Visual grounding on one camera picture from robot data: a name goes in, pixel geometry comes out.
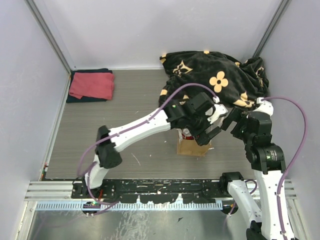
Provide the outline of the burlap canvas cat-print bag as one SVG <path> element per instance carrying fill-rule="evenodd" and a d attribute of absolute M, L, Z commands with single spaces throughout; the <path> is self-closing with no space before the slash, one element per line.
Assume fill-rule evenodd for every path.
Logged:
<path fill-rule="evenodd" d="M 195 139 L 186 140 L 182 138 L 182 129 L 177 129 L 177 154 L 183 156 L 204 157 L 206 153 L 213 149 L 212 141 L 208 145 L 199 146 Z"/>

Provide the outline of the aluminium frame rail front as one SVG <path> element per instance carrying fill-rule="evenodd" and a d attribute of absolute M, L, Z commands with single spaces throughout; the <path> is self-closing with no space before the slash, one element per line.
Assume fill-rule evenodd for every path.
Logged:
<path fill-rule="evenodd" d="M 70 200 L 72 196 L 72 181 L 31 181 L 27 188 L 24 201 L 52 201 Z M 260 199 L 260 191 L 257 188 L 251 196 Z M 290 180 L 285 182 L 285 197 L 296 200 L 297 195 Z"/>

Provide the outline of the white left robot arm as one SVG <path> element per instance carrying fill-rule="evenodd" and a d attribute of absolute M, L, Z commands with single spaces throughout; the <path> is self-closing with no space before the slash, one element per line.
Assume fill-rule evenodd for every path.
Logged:
<path fill-rule="evenodd" d="M 111 129 L 101 126 L 93 163 L 84 173 L 82 192 L 88 198 L 97 197 L 108 171 L 122 163 L 120 153 L 149 136 L 177 129 L 198 146 L 208 145 L 221 132 L 219 125 L 227 113 L 217 97 L 210 98 L 201 92 L 184 103 L 168 99 L 150 114 L 126 125 Z"/>

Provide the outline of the black floral fleece blanket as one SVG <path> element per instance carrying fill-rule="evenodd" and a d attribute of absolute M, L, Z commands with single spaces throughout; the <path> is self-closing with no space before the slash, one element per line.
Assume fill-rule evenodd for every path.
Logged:
<path fill-rule="evenodd" d="M 241 62 L 217 51 L 180 51 L 167 53 L 159 60 L 168 76 L 159 105 L 185 84 L 189 86 L 174 96 L 180 103 L 206 92 L 210 97 L 218 96 L 225 106 L 250 109 L 257 98 L 269 95 L 269 80 L 261 57 Z"/>

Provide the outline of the black mounting base rail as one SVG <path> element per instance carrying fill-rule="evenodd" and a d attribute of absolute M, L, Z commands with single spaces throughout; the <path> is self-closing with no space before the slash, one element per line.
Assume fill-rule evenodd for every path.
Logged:
<path fill-rule="evenodd" d="M 231 197 L 223 179 L 104 179 L 91 193 L 105 203 L 123 204 L 172 204 L 178 197 L 183 204 L 208 204 Z"/>

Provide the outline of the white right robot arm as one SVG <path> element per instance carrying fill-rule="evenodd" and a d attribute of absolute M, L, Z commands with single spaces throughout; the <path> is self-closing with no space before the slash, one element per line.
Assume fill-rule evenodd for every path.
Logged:
<path fill-rule="evenodd" d="M 272 106 L 260 106 L 252 112 L 234 108 L 222 123 L 226 130 L 232 122 L 236 125 L 230 132 L 243 141 L 245 156 L 253 169 L 259 190 L 260 205 L 247 189 L 239 172 L 224 172 L 219 179 L 219 191 L 232 197 L 246 225 L 248 240 L 295 240 L 291 227 L 285 186 L 282 178 L 286 170 L 283 150 L 272 143 Z"/>

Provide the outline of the dark teal folded cloth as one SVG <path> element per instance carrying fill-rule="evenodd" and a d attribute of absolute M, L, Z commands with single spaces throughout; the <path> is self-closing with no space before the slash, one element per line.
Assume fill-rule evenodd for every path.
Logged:
<path fill-rule="evenodd" d="M 112 73 L 113 72 L 107 68 L 101 69 L 85 69 L 85 70 L 73 70 L 70 75 L 70 84 L 68 88 L 68 96 L 66 99 L 67 103 L 93 103 L 93 102 L 105 102 L 105 99 L 93 98 L 93 97 L 83 97 L 82 99 L 77 99 L 69 94 L 69 90 L 71 87 L 71 83 L 73 81 L 73 77 L 75 73 Z"/>

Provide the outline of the pink folded cloth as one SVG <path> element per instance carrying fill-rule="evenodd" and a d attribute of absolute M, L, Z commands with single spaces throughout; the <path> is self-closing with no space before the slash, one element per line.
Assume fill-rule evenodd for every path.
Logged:
<path fill-rule="evenodd" d="M 112 100 L 114 80 L 115 76 L 110 72 L 76 72 L 69 94 L 79 100 L 83 97 Z"/>

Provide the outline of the red cola can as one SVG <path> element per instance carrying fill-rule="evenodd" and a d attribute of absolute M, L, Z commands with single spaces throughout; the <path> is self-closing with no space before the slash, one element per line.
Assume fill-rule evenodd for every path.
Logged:
<path fill-rule="evenodd" d="M 184 140 L 194 140 L 194 137 L 191 135 L 190 131 L 187 128 L 181 130 L 181 136 Z"/>

